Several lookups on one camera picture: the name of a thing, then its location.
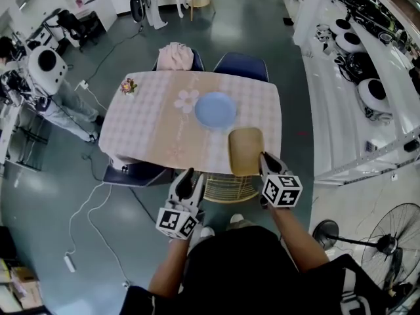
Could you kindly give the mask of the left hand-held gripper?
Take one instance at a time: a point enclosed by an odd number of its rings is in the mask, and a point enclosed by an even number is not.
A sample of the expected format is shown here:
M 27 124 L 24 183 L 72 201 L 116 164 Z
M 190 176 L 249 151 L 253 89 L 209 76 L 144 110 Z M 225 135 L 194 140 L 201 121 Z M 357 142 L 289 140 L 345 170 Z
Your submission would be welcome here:
M 187 240 L 199 224 L 205 175 L 200 174 L 194 183 L 193 175 L 193 168 L 182 171 L 171 183 L 164 207 L 159 209 L 156 229 L 170 238 Z

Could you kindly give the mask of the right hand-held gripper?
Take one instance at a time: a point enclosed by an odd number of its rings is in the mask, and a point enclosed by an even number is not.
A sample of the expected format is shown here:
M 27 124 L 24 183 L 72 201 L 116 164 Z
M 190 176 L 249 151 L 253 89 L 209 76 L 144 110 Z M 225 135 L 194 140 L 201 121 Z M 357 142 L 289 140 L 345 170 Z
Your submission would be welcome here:
M 286 175 L 288 172 L 288 166 L 274 154 L 259 154 L 259 174 L 261 177 L 267 176 L 262 188 L 262 197 L 269 205 L 276 208 L 296 206 L 303 186 L 298 176 Z

